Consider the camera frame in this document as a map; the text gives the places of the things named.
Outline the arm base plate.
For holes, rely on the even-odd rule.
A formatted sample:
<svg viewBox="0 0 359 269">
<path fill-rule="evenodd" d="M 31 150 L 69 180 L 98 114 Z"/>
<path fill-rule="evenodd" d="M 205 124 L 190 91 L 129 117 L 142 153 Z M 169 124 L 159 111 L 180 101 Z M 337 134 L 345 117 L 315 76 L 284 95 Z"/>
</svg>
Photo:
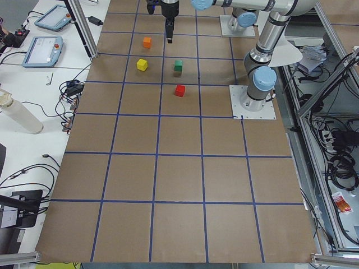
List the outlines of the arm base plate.
<svg viewBox="0 0 359 269">
<path fill-rule="evenodd" d="M 270 92 L 260 101 L 247 95 L 247 85 L 230 85 L 229 92 L 234 119 L 276 120 Z"/>
<path fill-rule="evenodd" d="M 256 36 L 253 26 L 240 26 L 232 15 L 220 15 L 219 21 L 223 37 L 254 38 Z"/>
</svg>

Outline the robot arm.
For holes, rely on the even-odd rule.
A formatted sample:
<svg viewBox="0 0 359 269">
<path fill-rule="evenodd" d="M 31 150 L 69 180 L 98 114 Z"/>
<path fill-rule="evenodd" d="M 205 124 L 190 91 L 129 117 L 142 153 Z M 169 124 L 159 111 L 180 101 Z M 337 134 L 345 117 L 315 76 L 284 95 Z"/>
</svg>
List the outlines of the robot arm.
<svg viewBox="0 0 359 269">
<path fill-rule="evenodd" d="M 270 68 L 276 45 L 291 17 L 306 13 L 316 5 L 316 1 L 191 1 L 191 4 L 200 11 L 211 6 L 223 6 L 269 12 L 256 46 L 244 58 L 249 84 L 240 97 L 244 109 L 260 111 L 277 81 L 276 72 Z"/>
<path fill-rule="evenodd" d="M 221 7 L 229 7 L 231 1 L 191 1 L 193 7 L 203 11 L 216 4 Z M 152 14 L 155 6 L 161 7 L 161 13 L 165 17 L 165 35 L 167 43 L 173 42 L 173 31 L 175 18 L 179 14 L 179 1 L 148 1 L 148 13 Z M 220 16 L 221 34 L 223 37 L 244 37 L 255 36 L 254 25 L 257 22 L 258 10 L 250 8 L 234 7 L 231 15 Z"/>
</svg>

